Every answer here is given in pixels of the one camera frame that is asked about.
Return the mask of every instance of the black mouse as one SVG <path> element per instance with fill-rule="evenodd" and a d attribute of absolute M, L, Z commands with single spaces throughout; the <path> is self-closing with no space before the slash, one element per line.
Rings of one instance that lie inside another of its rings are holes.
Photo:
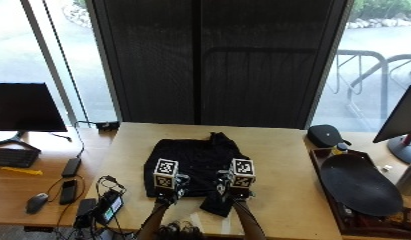
<path fill-rule="evenodd" d="M 46 193 L 40 193 L 36 196 L 33 196 L 28 200 L 28 203 L 26 203 L 26 213 L 29 213 L 29 214 L 37 213 L 41 210 L 46 201 L 48 201 Z"/>

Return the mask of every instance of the black plate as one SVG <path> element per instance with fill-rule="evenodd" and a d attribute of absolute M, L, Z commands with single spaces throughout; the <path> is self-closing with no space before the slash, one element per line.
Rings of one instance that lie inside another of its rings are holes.
<path fill-rule="evenodd" d="M 322 183 L 334 197 L 353 210 L 387 216 L 402 210 L 402 195 L 365 158 L 341 154 L 326 159 L 321 166 Z"/>

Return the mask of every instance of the wooden tray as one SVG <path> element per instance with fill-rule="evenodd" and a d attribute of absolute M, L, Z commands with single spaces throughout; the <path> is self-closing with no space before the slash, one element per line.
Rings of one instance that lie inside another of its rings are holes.
<path fill-rule="evenodd" d="M 368 155 L 365 152 L 349 150 L 349 153 L 363 157 L 374 165 Z M 329 156 L 329 148 L 310 150 L 310 158 L 318 176 L 321 166 Z M 331 197 L 325 189 L 322 181 L 321 185 L 342 235 L 411 239 L 411 230 L 402 229 L 400 227 L 390 224 L 384 221 L 383 217 L 368 216 L 351 209 L 347 209 L 347 212 L 351 211 L 351 214 L 346 214 L 346 207 Z"/>

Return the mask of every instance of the computer monitor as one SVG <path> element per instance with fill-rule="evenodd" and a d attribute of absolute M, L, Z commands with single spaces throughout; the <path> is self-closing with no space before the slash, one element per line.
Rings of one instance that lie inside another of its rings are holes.
<path fill-rule="evenodd" d="M 37 148 L 21 141 L 26 131 L 68 131 L 45 83 L 0 83 L 0 131 L 17 131 L 0 145 L 17 143 L 32 149 Z"/>
<path fill-rule="evenodd" d="M 394 156 L 411 163 L 411 86 L 408 86 L 376 136 L 374 143 L 387 140 Z"/>

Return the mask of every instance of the window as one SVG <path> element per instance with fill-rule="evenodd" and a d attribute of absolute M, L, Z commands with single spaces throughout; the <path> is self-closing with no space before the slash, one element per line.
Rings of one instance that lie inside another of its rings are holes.
<path fill-rule="evenodd" d="M 0 82 L 45 82 L 68 125 L 117 120 L 84 1 L 0 0 Z"/>
<path fill-rule="evenodd" d="M 311 125 L 379 130 L 411 85 L 411 1 L 355 1 Z"/>

